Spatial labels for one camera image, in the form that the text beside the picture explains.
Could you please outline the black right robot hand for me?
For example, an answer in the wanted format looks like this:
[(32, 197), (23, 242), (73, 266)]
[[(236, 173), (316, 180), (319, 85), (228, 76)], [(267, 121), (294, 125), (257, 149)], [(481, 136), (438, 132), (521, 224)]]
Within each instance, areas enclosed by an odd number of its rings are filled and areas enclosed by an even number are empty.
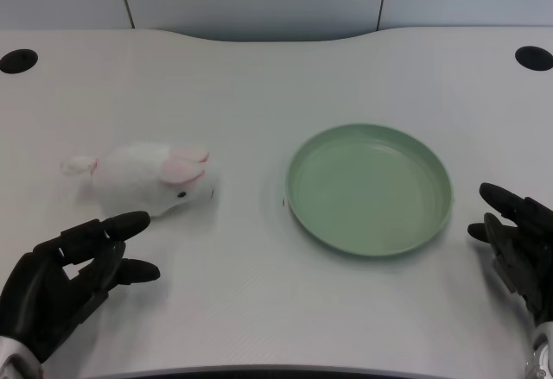
[(552, 210), (491, 183), (479, 193), (502, 218), (490, 212), (467, 233), (492, 247), (494, 268), (510, 292), (519, 294), (535, 325), (552, 320)]

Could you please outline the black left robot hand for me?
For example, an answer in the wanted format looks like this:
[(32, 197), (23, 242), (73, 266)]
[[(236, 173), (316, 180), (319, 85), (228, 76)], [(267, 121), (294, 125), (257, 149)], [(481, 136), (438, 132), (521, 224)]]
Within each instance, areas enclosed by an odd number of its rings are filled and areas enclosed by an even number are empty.
[(159, 268), (128, 259), (128, 239), (150, 224), (147, 212), (94, 219), (22, 256), (1, 293), (1, 334), (45, 362), (118, 285), (160, 278)]

